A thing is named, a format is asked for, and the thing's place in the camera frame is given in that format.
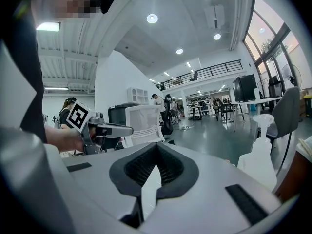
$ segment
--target railing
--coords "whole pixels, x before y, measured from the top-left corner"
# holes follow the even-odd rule
[[[224,73],[230,73],[236,70],[243,69],[242,64],[240,63],[240,60],[234,60],[225,62],[222,64],[218,64],[215,66],[211,66],[208,68],[203,68],[199,70],[195,70],[194,73],[188,73],[182,76],[178,76],[174,79],[162,82],[161,84],[156,85],[156,87],[159,90],[165,90],[168,88],[173,88],[188,82],[192,82],[195,80],[212,77]]]

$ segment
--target handheld device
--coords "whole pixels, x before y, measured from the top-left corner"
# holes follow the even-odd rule
[[[75,102],[66,120],[81,134],[86,155],[97,154],[97,145],[103,150],[115,148],[121,137],[133,134],[132,127],[105,123],[102,113],[93,111],[79,101]],[[91,128],[95,128],[95,138],[90,134]]]

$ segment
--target black rubber pad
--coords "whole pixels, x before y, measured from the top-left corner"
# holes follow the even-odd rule
[[[85,162],[85,163],[81,163],[81,164],[77,164],[73,166],[67,166],[67,170],[71,173],[71,172],[79,171],[79,170],[82,170],[91,166],[92,165],[90,165],[90,163]]]
[[[240,185],[231,185],[225,187],[225,189],[251,225],[260,222],[268,216],[261,206]]]

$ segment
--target white shelving unit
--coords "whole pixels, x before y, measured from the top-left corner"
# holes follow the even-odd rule
[[[139,88],[128,88],[128,102],[137,103],[140,105],[148,105],[148,91]]]
[[[200,101],[196,101],[195,103],[191,103],[191,100],[192,99],[196,99],[196,98],[201,98],[201,97],[207,97],[208,96],[208,98],[206,98],[205,100],[200,100]],[[211,108],[211,100],[210,100],[210,96],[209,95],[196,95],[196,96],[192,96],[192,97],[188,97],[188,98],[186,98],[186,100],[187,100],[187,109],[188,109],[188,117],[190,116],[190,115],[193,115],[193,109],[192,109],[192,107],[191,107],[191,105],[194,105],[194,106],[200,106],[200,102],[205,102],[206,103],[206,105],[208,106],[208,109],[206,109],[206,110],[201,110],[201,112],[203,113],[203,112],[208,112],[208,114],[209,115],[211,115],[212,114],[212,108]],[[195,116],[199,116],[199,109],[198,108],[196,108],[195,109]]]

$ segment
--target trash bin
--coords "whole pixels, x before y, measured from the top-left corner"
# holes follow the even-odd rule
[[[312,118],[312,95],[303,96],[306,104],[306,116]]]
[[[109,123],[126,125],[126,108],[138,106],[137,103],[129,102],[121,105],[115,105],[108,109]]]

